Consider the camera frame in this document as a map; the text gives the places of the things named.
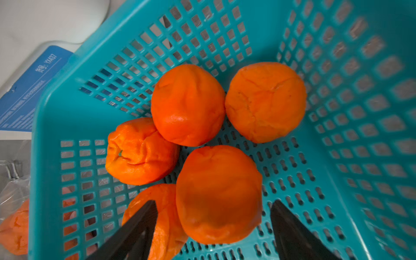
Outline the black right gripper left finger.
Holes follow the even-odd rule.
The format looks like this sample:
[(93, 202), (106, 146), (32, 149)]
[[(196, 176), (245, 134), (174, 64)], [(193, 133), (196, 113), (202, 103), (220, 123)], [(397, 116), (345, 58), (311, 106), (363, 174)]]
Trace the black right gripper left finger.
[(158, 218), (155, 201), (147, 201), (89, 260), (147, 260)]

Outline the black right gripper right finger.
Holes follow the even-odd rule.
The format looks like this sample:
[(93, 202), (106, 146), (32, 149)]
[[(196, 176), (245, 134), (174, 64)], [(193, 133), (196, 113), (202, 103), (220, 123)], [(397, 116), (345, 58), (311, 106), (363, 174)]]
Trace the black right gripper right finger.
[(281, 201), (273, 202), (270, 219), (281, 260), (338, 259)]

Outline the clear zip-top bag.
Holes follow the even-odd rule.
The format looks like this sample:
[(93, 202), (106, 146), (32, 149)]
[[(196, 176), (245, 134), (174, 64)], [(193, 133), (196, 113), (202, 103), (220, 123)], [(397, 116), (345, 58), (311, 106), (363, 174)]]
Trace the clear zip-top bag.
[[(1, 224), (29, 199), (30, 176), (19, 173), (19, 161), (1, 160)], [(26, 255), (13, 255), (1, 244), (2, 260), (26, 260)]]

